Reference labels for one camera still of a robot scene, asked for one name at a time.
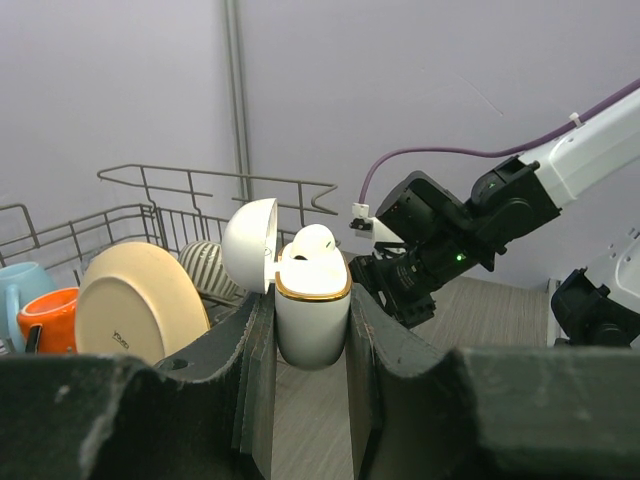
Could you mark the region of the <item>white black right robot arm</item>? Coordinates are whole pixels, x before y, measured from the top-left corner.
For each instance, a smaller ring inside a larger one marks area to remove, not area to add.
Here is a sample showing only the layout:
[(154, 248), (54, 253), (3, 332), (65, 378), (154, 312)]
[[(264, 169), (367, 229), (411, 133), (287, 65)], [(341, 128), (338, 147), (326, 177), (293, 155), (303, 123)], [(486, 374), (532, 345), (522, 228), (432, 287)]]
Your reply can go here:
[[(497, 165), (467, 200), (422, 171), (405, 177), (371, 211), (353, 205), (351, 228), (373, 251), (349, 268), (406, 328), (431, 319), (433, 293), (475, 266), (493, 270), (507, 245), (558, 218), (595, 184), (639, 158), (639, 86), (631, 83), (559, 128), (494, 153)], [(555, 289), (561, 346), (639, 343), (639, 231), (632, 228)]]

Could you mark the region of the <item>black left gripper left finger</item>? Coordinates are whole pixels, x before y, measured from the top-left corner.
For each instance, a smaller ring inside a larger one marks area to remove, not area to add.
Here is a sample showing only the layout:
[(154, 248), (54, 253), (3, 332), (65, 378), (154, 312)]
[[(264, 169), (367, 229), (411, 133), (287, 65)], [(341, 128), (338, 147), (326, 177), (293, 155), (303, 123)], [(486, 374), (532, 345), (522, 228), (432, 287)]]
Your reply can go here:
[(267, 479), (272, 294), (250, 294), (155, 365), (125, 355), (1, 360), (5, 479)]

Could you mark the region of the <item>orange mug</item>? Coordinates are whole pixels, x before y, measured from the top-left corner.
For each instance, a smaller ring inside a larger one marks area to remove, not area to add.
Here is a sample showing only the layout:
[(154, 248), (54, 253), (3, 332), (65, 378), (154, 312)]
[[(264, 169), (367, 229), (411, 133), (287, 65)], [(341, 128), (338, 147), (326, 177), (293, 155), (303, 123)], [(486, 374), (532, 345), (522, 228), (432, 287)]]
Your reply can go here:
[(75, 314), (78, 287), (49, 292), (17, 314), (27, 353), (76, 353)]

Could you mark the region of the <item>beige plate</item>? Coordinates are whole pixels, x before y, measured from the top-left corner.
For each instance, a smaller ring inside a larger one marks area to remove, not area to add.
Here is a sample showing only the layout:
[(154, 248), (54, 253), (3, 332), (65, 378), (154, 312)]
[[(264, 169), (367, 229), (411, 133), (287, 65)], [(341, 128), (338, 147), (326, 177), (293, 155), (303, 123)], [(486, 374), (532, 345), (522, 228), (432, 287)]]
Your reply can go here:
[(80, 354), (130, 355), (154, 365), (209, 329), (191, 278), (156, 245), (111, 246), (81, 280), (75, 315)]

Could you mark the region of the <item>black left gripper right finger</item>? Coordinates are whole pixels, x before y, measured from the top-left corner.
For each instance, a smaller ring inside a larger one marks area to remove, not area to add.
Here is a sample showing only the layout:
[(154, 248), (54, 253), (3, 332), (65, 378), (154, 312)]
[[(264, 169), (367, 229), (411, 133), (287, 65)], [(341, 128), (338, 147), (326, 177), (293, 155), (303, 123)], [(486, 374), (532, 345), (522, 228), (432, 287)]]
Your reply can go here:
[(639, 354), (442, 353), (351, 292), (345, 345), (358, 479), (635, 479)]

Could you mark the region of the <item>striped ceramic bowl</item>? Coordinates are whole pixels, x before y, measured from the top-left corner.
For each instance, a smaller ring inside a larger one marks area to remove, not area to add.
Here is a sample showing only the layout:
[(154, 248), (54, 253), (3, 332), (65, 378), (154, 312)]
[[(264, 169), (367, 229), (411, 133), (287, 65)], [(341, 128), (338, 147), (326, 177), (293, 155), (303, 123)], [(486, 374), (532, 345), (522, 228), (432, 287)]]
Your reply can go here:
[(196, 290), (205, 297), (231, 301), (239, 292), (239, 286), (223, 266), (219, 243), (209, 240), (190, 242), (181, 249), (178, 262), (191, 278)]

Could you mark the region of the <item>white earbud charging case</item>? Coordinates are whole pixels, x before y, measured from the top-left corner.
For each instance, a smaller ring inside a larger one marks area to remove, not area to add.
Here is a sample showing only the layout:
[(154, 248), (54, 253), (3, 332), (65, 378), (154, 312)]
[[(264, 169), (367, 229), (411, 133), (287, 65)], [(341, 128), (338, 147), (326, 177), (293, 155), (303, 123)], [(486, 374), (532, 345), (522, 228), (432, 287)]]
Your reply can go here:
[(222, 238), (229, 277), (248, 292), (274, 290), (277, 344), (281, 356), (301, 370), (325, 369), (339, 359), (346, 341), (353, 281), (336, 243), (313, 260), (289, 256), (291, 242), (277, 246), (275, 198), (239, 208)]

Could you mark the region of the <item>light blue mug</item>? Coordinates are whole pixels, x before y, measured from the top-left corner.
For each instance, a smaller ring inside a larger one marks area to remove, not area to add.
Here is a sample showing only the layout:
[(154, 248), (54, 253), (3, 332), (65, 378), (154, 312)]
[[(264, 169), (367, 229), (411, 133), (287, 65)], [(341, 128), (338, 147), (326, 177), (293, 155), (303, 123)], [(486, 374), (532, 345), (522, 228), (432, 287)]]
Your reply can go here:
[(1, 269), (1, 341), (25, 352), (24, 334), (17, 323), (19, 311), (32, 300), (57, 289), (51, 275), (36, 262), (22, 262)]

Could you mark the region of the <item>white earbud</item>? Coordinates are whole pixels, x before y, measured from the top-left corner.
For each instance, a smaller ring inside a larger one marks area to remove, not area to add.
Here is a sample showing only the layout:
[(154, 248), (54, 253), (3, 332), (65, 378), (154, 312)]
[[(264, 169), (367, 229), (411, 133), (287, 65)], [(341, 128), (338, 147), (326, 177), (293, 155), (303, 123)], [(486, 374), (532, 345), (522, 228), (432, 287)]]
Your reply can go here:
[(293, 259), (313, 260), (333, 252), (335, 248), (335, 237), (331, 230), (322, 224), (312, 224), (303, 227), (295, 235), (289, 256)]

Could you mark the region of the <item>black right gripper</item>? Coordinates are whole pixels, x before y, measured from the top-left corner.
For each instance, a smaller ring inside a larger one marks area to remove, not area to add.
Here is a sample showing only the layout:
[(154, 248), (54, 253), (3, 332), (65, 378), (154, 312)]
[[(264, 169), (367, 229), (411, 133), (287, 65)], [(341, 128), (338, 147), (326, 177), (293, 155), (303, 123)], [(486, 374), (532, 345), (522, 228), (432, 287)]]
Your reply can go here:
[(349, 262), (353, 280), (379, 306), (411, 329), (432, 319), (440, 288), (440, 259), (421, 247), (375, 247)]

